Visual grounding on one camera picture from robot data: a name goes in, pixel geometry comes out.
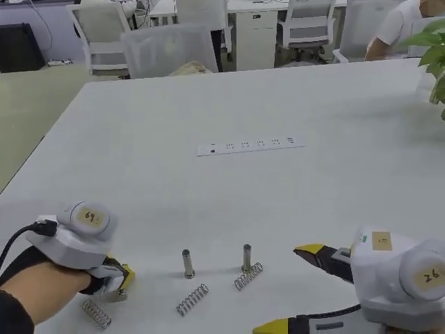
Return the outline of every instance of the table surface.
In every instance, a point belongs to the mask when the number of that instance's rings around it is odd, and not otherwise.
[[[361,225],[445,234],[445,124],[415,98],[417,62],[88,83],[0,195],[0,241],[62,202],[115,211],[112,254],[136,281],[128,301],[108,307],[108,334],[250,333],[274,318],[351,306],[353,286],[308,265],[295,246],[347,247]],[[272,136],[306,146],[197,157],[201,144]],[[245,243],[264,272],[238,292]],[[176,305],[202,283],[209,295],[181,318]],[[36,333],[96,333],[84,300]]]
[[[254,3],[253,0],[228,0],[229,13],[268,12],[287,10],[289,2],[286,0],[264,0],[264,3]],[[336,0],[336,7],[346,7],[346,0]],[[176,13],[174,0],[159,0],[150,11],[150,17],[169,16]]]

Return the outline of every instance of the metal pin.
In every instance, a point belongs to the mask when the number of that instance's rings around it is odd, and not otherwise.
[[[184,260],[184,268],[186,269],[184,276],[190,280],[191,278],[195,277],[195,271],[192,267],[192,259],[190,257],[190,251],[188,249],[184,249],[182,251],[182,259]]]
[[[243,266],[241,269],[243,272],[247,273],[251,270],[250,265],[250,253],[252,252],[252,247],[249,244],[243,246]]]

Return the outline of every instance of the office chair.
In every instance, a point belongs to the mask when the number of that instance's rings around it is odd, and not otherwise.
[[[401,0],[353,0],[346,7],[340,48],[333,51],[333,63],[364,61],[368,44],[388,12]]]
[[[130,27],[122,6],[110,2],[66,7],[82,39],[90,73],[128,75],[120,35],[130,31]]]
[[[229,26],[227,0],[175,0],[177,19],[180,24],[202,24],[212,31],[215,39],[216,62],[222,67],[221,48],[224,37],[224,46],[227,52],[232,52],[232,27]]]
[[[284,20],[278,20],[277,43],[284,49],[295,49],[300,61],[301,49],[312,50],[312,58],[320,57],[323,45],[333,41],[334,0],[290,0]]]
[[[218,71],[206,26],[170,24],[130,31],[122,34],[122,44],[132,79],[166,77],[192,61]]]

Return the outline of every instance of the black cable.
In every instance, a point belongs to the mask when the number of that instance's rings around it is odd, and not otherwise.
[[[8,240],[5,247],[3,248],[3,251],[0,255],[0,269],[3,266],[3,263],[5,262],[6,256],[13,245],[14,241],[17,240],[18,237],[20,237],[22,234],[24,234],[27,231],[34,231],[35,233],[39,235],[44,235],[47,237],[53,237],[56,234],[57,231],[57,222],[55,221],[36,221],[35,223],[32,223],[28,226],[25,226],[24,228],[21,228],[20,230],[16,231],[12,235],[12,237]]]

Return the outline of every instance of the sticker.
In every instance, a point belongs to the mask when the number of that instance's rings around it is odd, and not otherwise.
[[[99,228],[104,222],[105,214],[101,211],[93,210],[88,207],[82,207],[76,218],[81,223],[91,226],[92,228]]]
[[[414,284],[423,292],[445,285],[445,264],[438,262],[422,269],[414,274],[413,279]]]
[[[373,232],[373,250],[392,251],[391,233]]]

